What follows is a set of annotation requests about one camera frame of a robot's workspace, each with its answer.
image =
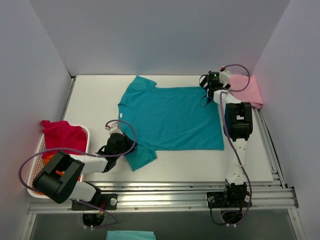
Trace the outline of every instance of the metal frame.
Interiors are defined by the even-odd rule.
[[[31,237],[32,229],[35,224],[37,214],[28,213],[26,215],[26,220],[24,222],[24,226],[20,235],[21,240],[28,240]]]
[[[66,114],[76,79],[72,79],[62,119]],[[297,239],[306,239],[297,207],[298,202],[293,188],[287,188],[270,139],[267,126],[261,112],[253,109],[260,131],[263,146],[268,156],[269,167],[273,182],[268,184],[255,182],[252,184],[251,210],[288,209],[293,229]],[[101,182],[91,181],[103,193],[118,194],[116,213],[131,212],[179,212],[179,211],[207,211],[206,193],[222,191],[224,182]],[[71,210],[71,201],[56,204],[51,200],[33,199],[28,211],[28,219],[23,229],[31,234],[36,214],[76,214],[79,211]]]

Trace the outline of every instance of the teal cloth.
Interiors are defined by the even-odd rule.
[[[156,240],[152,231],[108,231],[106,240]]]
[[[223,150],[218,106],[200,107],[206,92],[201,87],[156,87],[155,81],[136,76],[120,103],[119,119],[137,133],[136,149],[127,154],[133,171],[152,162],[157,150]],[[121,130],[132,140],[125,124]]]

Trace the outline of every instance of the white wall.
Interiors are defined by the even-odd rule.
[[[0,2],[0,32],[0,238],[15,240],[30,203],[19,165],[35,152],[40,120],[61,117],[71,80],[27,0]]]
[[[30,0],[72,75],[253,70],[290,0]]]
[[[308,239],[320,235],[320,1],[291,0],[254,73],[285,180]]]

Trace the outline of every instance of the white plastic basket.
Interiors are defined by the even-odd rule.
[[[82,125],[71,125],[71,126],[79,126],[82,128],[82,130],[85,132],[86,134],[86,148],[85,148],[85,152],[87,153],[88,152],[88,149],[89,149],[89,142],[90,142],[90,132],[88,130],[88,128],[86,128],[85,126],[82,126]],[[41,136],[41,139],[40,139],[40,143],[36,149],[36,152],[41,152],[43,150],[46,150],[46,143],[45,143],[45,135],[42,134]],[[30,173],[29,173],[29,177],[28,177],[28,181],[27,181],[27,184],[28,186],[31,186],[35,177],[38,175],[38,173],[44,168],[45,166],[45,163],[44,163],[44,159],[42,157],[42,154],[34,157],[33,159],[33,162],[32,162],[32,167],[31,167],[31,170],[30,170]],[[83,179],[83,176],[81,175],[80,176],[80,182],[82,182],[82,179]],[[37,199],[48,199],[49,197],[47,197],[46,195],[42,195],[42,194],[39,194],[35,191],[32,191],[30,189],[27,189],[27,191],[29,192],[29,194],[34,197],[34,198],[37,198]]]

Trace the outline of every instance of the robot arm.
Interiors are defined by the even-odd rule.
[[[118,129],[117,124],[112,125],[109,134],[110,138],[107,144],[99,149],[99,155],[125,153],[134,143]],[[71,199],[89,202],[98,207],[104,201],[101,190],[90,183],[78,181],[78,178],[83,174],[108,172],[116,165],[118,158],[69,155],[59,151],[38,173],[32,185],[58,204]],[[64,174],[61,176],[56,171],[64,172]]]
[[[229,142],[235,148],[240,162],[232,149],[228,147],[229,161],[226,174],[225,194],[222,202],[217,202],[217,195],[208,195],[208,202],[215,198],[214,208],[239,207],[248,203],[249,193],[247,192],[246,177],[243,172],[245,164],[246,146],[250,134],[253,131],[252,106],[249,102],[241,102],[233,97],[227,84],[231,73],[229,71],[209,72],[202,79],[200,86],[207,92],[207,103],[212,100],[220,107],[220,117],[223,122],[223,132]]]
[[[245,165],[246,145],[253,131],[251,104],[249,102],[241,102],[227,90],[214,91],[213,101],[218,105],[222,104],[221,111],[224,110],[224,112],[221,112],[220,116],[224,118],[224,134],[227,135],[227,130],[228,136],[233,141],[232,144],[238,153],[242,165]],[[226,180],[229,184],[235,185],[242,185],[246,182],[237,156],[232,149],[229,149],[229,166]]]

